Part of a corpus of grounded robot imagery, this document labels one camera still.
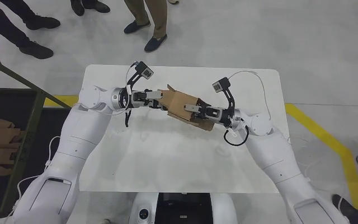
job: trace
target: sneaker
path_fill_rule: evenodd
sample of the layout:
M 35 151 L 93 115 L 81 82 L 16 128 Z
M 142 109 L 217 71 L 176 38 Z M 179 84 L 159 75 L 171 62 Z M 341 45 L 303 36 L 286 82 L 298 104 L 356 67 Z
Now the sneaker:
M 77 16 L 83 16 L 84 8 L 81 5 L 81 0 L 71 0 L 71 7 L 73 12 L 76 13 Z
M 168 0 L 170 4 L 179 4 L 179 0 Z
M 92 5 L 83 4 L 83 6 L 87 10 L 96 10 L 97 12 L 101 12 L 101 13 L 108 13 L 111 11 L 108 5 L 99 1 L 96 1 L 96 3 Z
M 157 40 L 156 38 L 151 38 L 148 43 L 146 44 L 144 51 L 147 53 L 153 52 L 157 50 L 161 44 L 168 38 L 168 35 L 165 35 L 164 37 Z
M 38 30 L 40 28 L 53 29 L 61 25 L 60 21 L 51 17 L 42 17 L 36 15 L 31 21 L 25 21 L 26 27 L 30 30 Z
M 137 32 L 138 30 L 146 28 L 148 26 L 150 26 L 150 21 L 148 21 L 144 25 L 137 25 L 136 21 L 134 21 L 124 29 L 124 33 L 125 34 L 133 34 L 133 33 Z
M 54 52 L 51 49 L 48 49 L 35 41 L 30 41 L 26 47 L 19 48 L 24 54 L 34 56 L 37 59 L 46 59 L 51 58 L 54 55 Z

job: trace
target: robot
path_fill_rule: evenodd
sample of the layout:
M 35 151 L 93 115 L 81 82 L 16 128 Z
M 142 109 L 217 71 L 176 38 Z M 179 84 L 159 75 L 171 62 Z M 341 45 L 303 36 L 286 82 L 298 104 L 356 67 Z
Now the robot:
M 125 87 L 104 90 L 90 86 L 82 89 L 78 103 L 64 122 L 59 147 L 52 161 L 16 202 L 12 216 L 14 223 L 66 223 L 77 201 L 79 176 L 84 163 L 101 141 L 111 116 L 125 112 L 128 125 L 132 109 L 148 106 L 167 110 L 158 101 L 163 97 L 161 91 L 133 90 L 138 79 L 149 79 L 153 75 L 143 62 L 135 62 L 133 66 L 136 73 L 126 80 Z M 227 97 L 228 108 L 200 102 L 185 105 L 185 110 L 192 112 L 195 119 L 225 126 L 227 143 L 233 146 L 246 144 L 255 163 L 275 183 L 290 223 L 348 224 L 348 219 L 322 198 L 300 172 L 291 145 L 271 124 L 270 117 L 235 108 L 229 87 L 227 78 L 213 84 L 216 92 L 223 92 Z M 232 135 L 239 133 L 244 141 L 241 144 L 230 143 L 226 139 L 229 132 Z M 130 224 L 158 224 L 169 220 L 171 223 L 237 223 L 234 204 L 228 194 L 139 193 L 136 196 Z

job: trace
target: green metal frame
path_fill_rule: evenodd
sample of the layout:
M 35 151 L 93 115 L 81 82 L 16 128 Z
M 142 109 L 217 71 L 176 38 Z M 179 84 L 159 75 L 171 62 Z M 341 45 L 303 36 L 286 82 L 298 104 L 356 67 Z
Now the green metal frame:
M 0 206 L 0 214 L 1 216 L 7 215 L 12 211 L 12 206 L 14 205 L 16 198 L 17 198 L 17 184 L 21 181 L 23 172 L 25 171 L 27 159 L 30 154 L 31 145 L 35 139 L 35 133 L 37 129 L 37 125 L 40 120 L 41 112 L 44 107 L 44 102 L 46 98 L 49 98 L 53 102 L 57 103 L 58 105 L 70 109 L 71 107 L 64 102 L 60 101 L 53 95 L 49 94 L 48 92 L 44 91 L 43 89 L 37 87 L 30 81 L 26 80 L 19 74 L 15 73 L 14 71 L 10 70 L 9 68 L 5 67 L 0 62 L 0 71 L 7 74 L 8 76 L 18 80 L 22 84 L 28 86 L 29 88 L 35 90 L 37 92 L 34 105 L 32 107 L 31 115 L 29 121 L 27 122 L 25 136 L 21 143 L 20 149 L 18 150 L 12 174 L 9 179 L 9 183 L 7 185 L 7 189 L 3 198 L 3 201 Z

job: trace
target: floor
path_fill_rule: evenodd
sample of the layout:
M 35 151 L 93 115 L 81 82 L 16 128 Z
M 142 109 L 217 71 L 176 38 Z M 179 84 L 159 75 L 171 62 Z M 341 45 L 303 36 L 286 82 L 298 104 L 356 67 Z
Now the floor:
M 133 60 L 143 60 L 153 66 L 276 69 L 285 103 L 297 106 L 352 150 L 354 157 L 358 155 L 355 0 L 182 0 L 179 5 L 168 6 L 168 40 L 151 54 L 143 49 L 152 36 L 153 26 L 126 36 L 123 29 L 133 21 L 126 5 L 118 0 L 104 2 L 111 7 L 111 13 L 86 11 L 78 17 L 69 0 L 27 0 L 36 13 L 56 17 L 62 23 L 58 29 L 39 31 L 27 30 L 16 15 L 0 5 L 31 40 L 55 51 L 52 58 L 37 60 L 23 55 L 0 37 L 1 63 L 54 95 L 78 94 L 89 64 L 128 65 Z M 0 87 L 21 85 L 0 74 Z M 325 197 L 339 193 L 351 201 L 338 154 L 290 115 L 288 122 L 302 172 Z M 82 216 L 78 223 L 97 223 L 100 218 L 119 217 L 123 212 L 121 206 L 117 208 L 112 203 L 114 199 L 107 205 L 104 200 L 100 205 L 91 204 L 96 197 L 112 199 L 110 194 L 98 194 L 81 193 L 75 210 L 76 215 Z M 266 196 L 250 196 L 252 210 L 243 210 L 247 211 L 244 213 L 260 214 L 256 199 L 267 198 L 265 201 L 269 202 L 269 197 L 277 197 Z M 276 201 L 275 208 L 282 208 L 279 197 Z M 266 209 L 284 217 L 282 209 Z M 251 223 L 267 223 L 265 217 L 269 216 L 247 219 Z

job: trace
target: cardboard flap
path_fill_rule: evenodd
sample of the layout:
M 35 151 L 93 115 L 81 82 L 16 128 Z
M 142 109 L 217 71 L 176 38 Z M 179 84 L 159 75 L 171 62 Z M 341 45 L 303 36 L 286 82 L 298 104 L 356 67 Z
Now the cardboard flap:
M 213 129 L 214 123 L 212 121 L 195 119 L 192 117 L 192 112 L 184 109 L 185 104 L 196 105 L 199 98 L 177 91 L 170 85 L 167 85 L 167 87 L 169 90 L 160 90 L 163 97 L 158 99 L 158 102 L 168 109 L 168 116 L 203 130 L 211 131 Z
M 0 176 L 7 176 L 11 174 L 11 169 L 6 169 L 0 166 Z
M 22 139 L 24 138 L 24 136 L 25 136 L 25 131 L 24 131 L 24 130 L 21 130 L 20 133 L 19 133 L 17 136 L 14 136 L 14 137 L 12 138 L 11 143 L 21 142 Z
M 209 120 L 200 120 L 200 119 L 194 119 L 192 122 L 188 122 L 187 120 L 184 120 L 180 118 L 179 116 L 175 116 L 174 114 L 168 113 L 168 116 L 171 116 L 172 118 L 178 119 L 181 122 L 193 125 L 197 128 L 201 128 L 203 130 L 211 131 L 213 130 L 214 123 Z
M 20 134 L 19 128 L 0 128 L 0 144 L 8 144 Z
M 0 144 L 0 148 L 20 148 L 21 143 Z
M 15 125 L 7 120 L 0 119 L 0 128 L 14 128 Z
M 16 152 L 16 148 L 0 148 L 0 164 L 13 164 L 14 160 L 11 159 L 11 155 Z

